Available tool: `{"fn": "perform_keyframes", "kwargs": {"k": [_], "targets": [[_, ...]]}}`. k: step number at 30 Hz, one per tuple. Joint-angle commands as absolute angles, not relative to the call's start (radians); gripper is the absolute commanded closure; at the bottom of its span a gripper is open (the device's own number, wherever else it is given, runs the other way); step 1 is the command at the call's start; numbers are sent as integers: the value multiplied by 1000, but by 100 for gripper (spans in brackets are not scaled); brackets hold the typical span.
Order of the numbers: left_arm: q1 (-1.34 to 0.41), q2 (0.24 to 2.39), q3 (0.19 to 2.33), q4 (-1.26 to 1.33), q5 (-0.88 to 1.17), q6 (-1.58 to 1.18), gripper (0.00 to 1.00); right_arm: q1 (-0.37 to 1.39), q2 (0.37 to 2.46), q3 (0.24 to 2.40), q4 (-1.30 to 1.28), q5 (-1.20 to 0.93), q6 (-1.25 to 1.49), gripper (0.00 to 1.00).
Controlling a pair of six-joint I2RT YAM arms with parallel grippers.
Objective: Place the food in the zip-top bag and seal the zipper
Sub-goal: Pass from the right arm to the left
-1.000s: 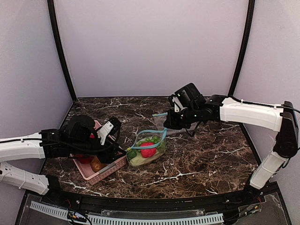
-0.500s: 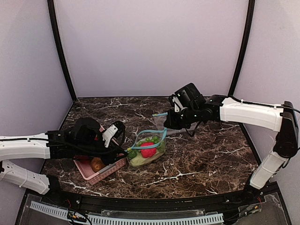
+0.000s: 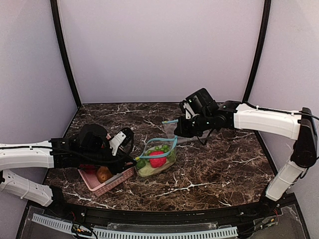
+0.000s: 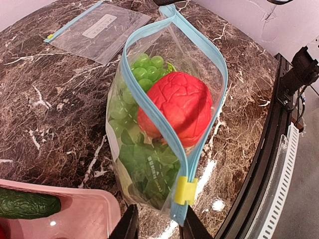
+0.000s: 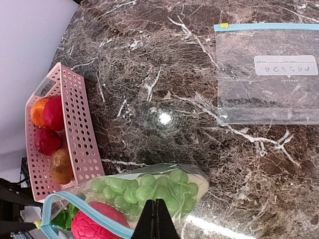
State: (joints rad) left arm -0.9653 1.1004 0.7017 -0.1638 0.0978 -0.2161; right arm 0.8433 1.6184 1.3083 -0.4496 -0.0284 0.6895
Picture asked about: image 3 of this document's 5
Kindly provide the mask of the green toy leafy vegetable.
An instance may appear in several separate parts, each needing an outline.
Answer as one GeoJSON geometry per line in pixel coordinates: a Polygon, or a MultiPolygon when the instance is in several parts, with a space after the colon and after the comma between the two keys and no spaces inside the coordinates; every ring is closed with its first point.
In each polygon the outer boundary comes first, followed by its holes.
{"type": "Polygon", "coordinates": [[[140,170],[140,169],[142,169],[143,167],[145,167],[146,164],[147,164],[147,160],[146,160],[146,159],[139,159],[139,160],[137,161],[136,168],[137,168],[138,170],[140,170]]]}

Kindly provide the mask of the green toy bell pepper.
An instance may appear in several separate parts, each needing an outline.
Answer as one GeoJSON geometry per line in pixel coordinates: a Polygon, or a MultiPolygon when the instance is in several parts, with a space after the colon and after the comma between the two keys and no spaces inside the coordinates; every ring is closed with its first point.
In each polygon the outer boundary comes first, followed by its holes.
{"type": "Polygon", "coordinates": [[[176,150],[175,148],[171,148],[168,144],[163,144],[147,149],[145,156],[150,159],[164,158],[171,162],[176,160],[176,150]]]}

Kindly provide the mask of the clear zip bag blue zipper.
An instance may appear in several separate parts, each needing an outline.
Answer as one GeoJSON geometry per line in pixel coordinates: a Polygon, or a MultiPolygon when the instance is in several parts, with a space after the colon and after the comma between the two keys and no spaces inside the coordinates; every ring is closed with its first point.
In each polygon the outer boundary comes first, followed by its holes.
{"type": "Polygon", "coordinates": [[[135,169],[140,177],[146,178],[163,172],[176,162],[177,136],[153,138],[144,147],[142,154],[135,158],[135,169]]]}

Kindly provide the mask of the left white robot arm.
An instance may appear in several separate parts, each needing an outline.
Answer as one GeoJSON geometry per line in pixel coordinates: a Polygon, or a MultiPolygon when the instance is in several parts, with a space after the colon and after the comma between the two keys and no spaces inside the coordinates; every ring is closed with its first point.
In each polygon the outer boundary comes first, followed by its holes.
{"type": "Polygon", "coordinates": [[[125,127],[115,136],[98,124],[85,124],[69,138],[52,138],[31,144],[1,144],[0,189],[36,202],[44,207],[64,203],[62,190],[55,186],[38,185],[15,175],[19,168],[97,168],[106,166],[113,175],[136,165],[130,157],[134,133],[125,127]]]}

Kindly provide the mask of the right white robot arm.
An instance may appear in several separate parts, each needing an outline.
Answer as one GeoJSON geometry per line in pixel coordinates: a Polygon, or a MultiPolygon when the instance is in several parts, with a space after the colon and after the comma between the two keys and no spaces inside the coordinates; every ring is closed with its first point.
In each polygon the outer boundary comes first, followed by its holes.
{"type": "Polygon", "coordinates": [[[218,105],[205,88],[186,97],[179,107],[183,115],[178,118],[174,130],[174,135],[179,137],[200,138],[207,130],[227,128],[262,131],[294,140],[287,163],[265,191],[265,197],[274,202],[319,158],[315,116],[308,108],[284,111],[238,101],[218,105]]]}

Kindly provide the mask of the pink perforated plastic basket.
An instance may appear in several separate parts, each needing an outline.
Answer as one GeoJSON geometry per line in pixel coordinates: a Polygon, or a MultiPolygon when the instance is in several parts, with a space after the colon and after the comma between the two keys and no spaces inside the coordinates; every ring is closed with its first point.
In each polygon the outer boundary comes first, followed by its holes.
{"type": "MultiPolygon", "coordinates": [[[[99,143],[97,141],[96,135],[92,135],[91,138],[88,138],[86,136],[84,137],[84,141],[81,145],[88,147],[90,151],[99,150],[98,148],[99,146],[100,149],[106,149],[108,153],[112,153],[112,150],[110,149],[110,145],[109,145],[110,138],[111,137],[109,135],[102,136],[101,142],[99,143]]],[[[101,196],[104,193],[116,187],[117,185],[119,185],[120,183],[124,182],[128,178],[130,178],[133,175],[134,170],[133,168],[131,168],[124,171],[123,173],[114,174],[111,179],[107,180],[104,183],[100,183],[97,180],[96,174],[87,174],[83,171],[83,169],[79,169],[78,172],[80,173],[88,189],[92,191],[96,196],[101,196]]]]}

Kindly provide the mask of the red toy tomato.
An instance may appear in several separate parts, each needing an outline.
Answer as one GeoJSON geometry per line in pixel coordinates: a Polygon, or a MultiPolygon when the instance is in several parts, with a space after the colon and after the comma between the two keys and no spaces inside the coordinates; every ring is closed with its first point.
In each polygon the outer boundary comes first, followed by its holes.
{"type": "MultiPolygon", "coordinates": [[[[150,153],[150,156],[157,156],[164,154],[164,151],[153,151],[150,153]]],[[[150,165],[152,168],[159,168],[166,164],[166,157],[150,158],[150,165]]]]}

